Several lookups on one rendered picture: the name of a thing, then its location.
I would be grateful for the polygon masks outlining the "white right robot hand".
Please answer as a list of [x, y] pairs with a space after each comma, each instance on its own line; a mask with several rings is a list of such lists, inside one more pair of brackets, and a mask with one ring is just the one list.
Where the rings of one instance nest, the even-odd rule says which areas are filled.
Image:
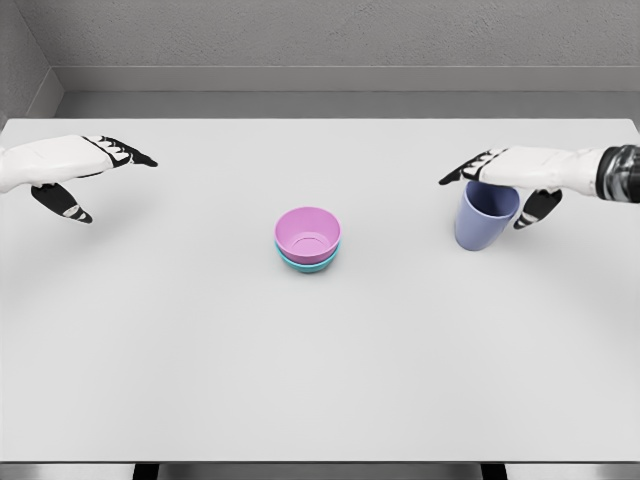
[[495, 148], [467, 160], [439, 180], [448, 185], [463, 179], [496, 186], [532, 189], [514, 222], [516, 230], [545, 219], [562, 201], [561, 166], [566, 150], [537, 147]]

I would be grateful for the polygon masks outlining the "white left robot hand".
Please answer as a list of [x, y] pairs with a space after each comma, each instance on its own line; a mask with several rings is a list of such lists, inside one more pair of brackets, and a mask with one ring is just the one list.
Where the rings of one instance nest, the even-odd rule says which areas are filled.
[[12, 149], [14, 186], [26, 184], [32, 197], [56, 215], [90, 224], [93, 219], [62, 184], [100, 175], [128, 164], [155, 168], [158, 163], [122, 141], [108, 136], [66, 135]]

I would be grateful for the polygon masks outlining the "lavender blue cup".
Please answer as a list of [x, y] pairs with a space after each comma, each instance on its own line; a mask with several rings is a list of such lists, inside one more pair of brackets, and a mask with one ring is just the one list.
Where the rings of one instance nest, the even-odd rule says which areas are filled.
[[468, 182], [454, 223], [458, 245], [469, 251], [487, 248], [502, 234], [519, 206], [519, 194], [512, 187]]

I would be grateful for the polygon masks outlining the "pink bowl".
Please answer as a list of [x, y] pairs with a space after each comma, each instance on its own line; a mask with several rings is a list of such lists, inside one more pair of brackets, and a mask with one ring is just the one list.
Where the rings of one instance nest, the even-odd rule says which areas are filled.
[[338, 248], [342, 225], [330, 211], [319, 207], [294, 208], [281, 215], [274, 226], [280, 252], [301, 265], [327, 260]]

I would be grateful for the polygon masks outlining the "teal bowl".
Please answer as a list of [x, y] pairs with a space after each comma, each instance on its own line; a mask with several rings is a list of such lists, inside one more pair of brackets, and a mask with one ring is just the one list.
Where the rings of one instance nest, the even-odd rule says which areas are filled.
[[291, 267], [292, 269], [294, 269], [295, 271], [300, 273], [305, 273], [305, 274], [312, 274], [312, 273], [320, 272], [325, 268], [327, 268], [337, 256], [340, 250], [340, 247], [341, 247], [341, 244], [338, 244], [336, 246], [336, 249], [327, 259], [314, 264], [301, 264], [301, 263], [294, 262], [290, 260], [278, 246], [276, 246], [276, 251], [279, 254], [280, 258], [284, 261], [284, 263], [289, 267]]

